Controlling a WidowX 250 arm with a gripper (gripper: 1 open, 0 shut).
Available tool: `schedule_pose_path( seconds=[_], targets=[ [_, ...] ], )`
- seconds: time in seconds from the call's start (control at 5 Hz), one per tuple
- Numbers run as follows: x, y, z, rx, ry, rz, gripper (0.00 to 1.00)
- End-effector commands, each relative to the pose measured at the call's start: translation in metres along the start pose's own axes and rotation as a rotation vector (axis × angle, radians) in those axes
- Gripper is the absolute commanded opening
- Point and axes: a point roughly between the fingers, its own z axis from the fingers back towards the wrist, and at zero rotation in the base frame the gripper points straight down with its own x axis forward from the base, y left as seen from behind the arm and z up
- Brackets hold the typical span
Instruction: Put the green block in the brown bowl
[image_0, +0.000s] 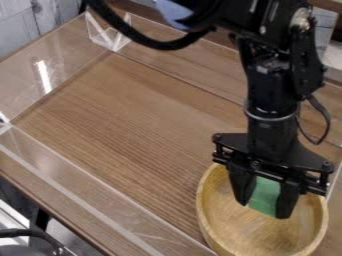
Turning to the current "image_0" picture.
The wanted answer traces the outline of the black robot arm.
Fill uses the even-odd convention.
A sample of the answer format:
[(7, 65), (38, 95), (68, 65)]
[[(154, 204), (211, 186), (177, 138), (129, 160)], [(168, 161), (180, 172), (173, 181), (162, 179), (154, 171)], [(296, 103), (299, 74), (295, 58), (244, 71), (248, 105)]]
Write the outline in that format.
[(106, 0), (85, 0), (104, 21), (134, 43), (178, 50), (223, 27), (237, 47), (247, 76), (244, 133), (212, 135), (212, 161), (227, 169), (235, 200), (287, 219), (307, 193), (327, 194), (333, 166), (300, 144), (300, 105), (325, 121), (329, 113), (313, 92), (325, 67), (316, 52), (316, 20), (308, 0), (154, 0), (166, 22), (185, 35), (160, 41), (122, 20)]

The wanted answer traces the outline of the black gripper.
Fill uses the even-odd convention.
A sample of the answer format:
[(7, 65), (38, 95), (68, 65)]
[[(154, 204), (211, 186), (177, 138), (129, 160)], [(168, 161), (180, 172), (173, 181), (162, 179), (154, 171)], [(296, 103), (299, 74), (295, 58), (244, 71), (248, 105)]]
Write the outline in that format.
[(245, 133), (215, 133), (212, 161), (228, 170), (235, 200), (248, 204), (256, 177), (280, 184), (275, 217), (288, 219), (299, 195), (327, 195), (332, 164), (299, 142), (297, 112), (280, 116), (245, 112)]

